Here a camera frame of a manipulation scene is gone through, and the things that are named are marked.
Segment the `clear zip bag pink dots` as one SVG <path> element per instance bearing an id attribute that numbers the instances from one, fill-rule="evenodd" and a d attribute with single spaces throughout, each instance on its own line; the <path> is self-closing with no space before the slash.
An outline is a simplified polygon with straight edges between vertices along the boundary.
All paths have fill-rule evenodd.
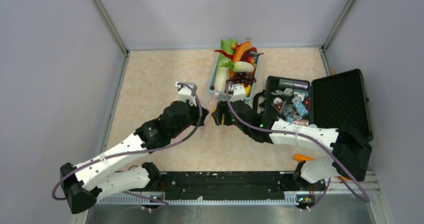
<path id="1" fill-rule="evenodd" d="M 204 138 L 205 135 L 206 135 L 207 126 L 211 121 L 211 115 L 215 111 L 216 106 L 217 106 L 218 96 L 219 96 L 219 94 L 217 92 L 215 92 L 213 94 L 213 96 L 211 97 L 211 99 L 209 100 L 209 103 L 206 107 L 208 114 L 205 117 L 204 125 L 200 127 L 201 138 Z"/>

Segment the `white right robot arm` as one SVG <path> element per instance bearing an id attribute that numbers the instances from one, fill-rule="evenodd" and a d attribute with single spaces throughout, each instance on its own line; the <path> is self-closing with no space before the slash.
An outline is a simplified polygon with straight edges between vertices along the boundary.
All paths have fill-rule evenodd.
<path id="1" fill-rule="evenodd" d="M 332 177 L 365 180 L 372 147 L 350 124 L 338 128 L 297 125 L 262 116 L 242 101 L 219 101 L 211 116 L 216 125 L 234 125 L 259 143 L 292 145 L 325 153 L 324 157 L 298 164 L 293 184 L 299 190 L 307 190 L 313 183 Z"/>

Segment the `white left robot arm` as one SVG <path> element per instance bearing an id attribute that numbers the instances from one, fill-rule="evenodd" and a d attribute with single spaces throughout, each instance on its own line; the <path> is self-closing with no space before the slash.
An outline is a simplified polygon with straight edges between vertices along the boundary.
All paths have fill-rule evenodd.
<path id="1" fill-rule="evenodd" d="M 76 165 L 66 163 L 60 168 L 60 187 L 72 214 L 82 213 L 98 200 L 108 196 L 146 188 L 156 190 L 161 174 L 152 162 L 128 171 L 125 165 L 163 150 L 185 129 L 203 126 L 209 111 L 188 102 L 174 101 L 161 115 L 143 123 L 139 128 L 113 148 Z"/>

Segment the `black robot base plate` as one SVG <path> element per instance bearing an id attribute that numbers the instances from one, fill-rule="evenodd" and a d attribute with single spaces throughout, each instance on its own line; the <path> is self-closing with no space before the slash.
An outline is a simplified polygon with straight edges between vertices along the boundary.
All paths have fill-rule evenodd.
<path id="1" fill-rule="evenodd" d="M 167 172 L 154 185 L 135 192 L 158 192 L 169 201 L 265 201 L 283 200 L 288 192 L 323 191 L 325 181 L 311 184 L 294 178 L 293 172 Z"/>

